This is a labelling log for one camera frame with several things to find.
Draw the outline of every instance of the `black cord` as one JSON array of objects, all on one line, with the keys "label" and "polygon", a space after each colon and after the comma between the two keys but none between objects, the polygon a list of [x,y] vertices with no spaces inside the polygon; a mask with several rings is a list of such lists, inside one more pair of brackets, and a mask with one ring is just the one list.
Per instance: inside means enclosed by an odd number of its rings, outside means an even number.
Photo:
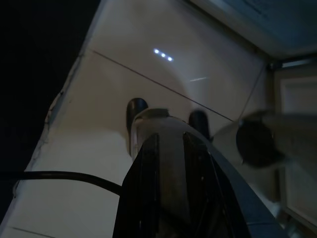
[{"label": "black cord", "polygon": [[121,186],[103,178],[64,171],[0,172],[0,180],[67,179],[88,182],[120,196]]}]

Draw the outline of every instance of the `black rubber cap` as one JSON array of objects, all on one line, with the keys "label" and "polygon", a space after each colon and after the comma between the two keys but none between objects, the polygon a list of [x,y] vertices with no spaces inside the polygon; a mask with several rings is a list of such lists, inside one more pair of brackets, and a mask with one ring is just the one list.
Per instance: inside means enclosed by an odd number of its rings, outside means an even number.
[{"label": "black rubber cap", "polygon": [[127,122],[127,129],[128,129],[129,135],[131,133],[131,126],[132,126],[134,117],[148,107],[149,106],[147,102],[142,98],[134,98],[128,103],[127,113],[126,113],[126,117],[127,117],[126,122]]},{"label": "black rubber cap", "polygon": [[261,122],[245,121],[236,135],[238,151],[247,164],[262,168],[283,158],[275,147],[271,131]]},{"label": "black rubber cap", "polygon": [[205,138],[207,138],[207,140],[211,140],[208,117],[204,111],[195,110],[190,113],[188,124],[199,131]]}]

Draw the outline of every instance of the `dark background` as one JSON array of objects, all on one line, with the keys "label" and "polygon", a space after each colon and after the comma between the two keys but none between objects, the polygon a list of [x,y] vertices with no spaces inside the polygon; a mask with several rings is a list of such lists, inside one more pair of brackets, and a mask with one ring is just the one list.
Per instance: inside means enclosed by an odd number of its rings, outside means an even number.
[{"label": "dark background", "polygon": [[[75,62],[100,0],[2,3],[1,171],[23,171],[51,103]],[[0,182],[0,221],[15,181]]]}]

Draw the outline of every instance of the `black cable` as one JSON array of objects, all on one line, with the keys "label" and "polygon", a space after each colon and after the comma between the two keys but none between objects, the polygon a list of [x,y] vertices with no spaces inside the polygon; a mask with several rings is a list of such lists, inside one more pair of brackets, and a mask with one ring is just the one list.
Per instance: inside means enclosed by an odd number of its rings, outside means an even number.
[{"label": "black cable", "polygon": [[88,182],[120,196],[121,186],[103,178],[64,171],[0,172],[0,180],[67,179]]}]

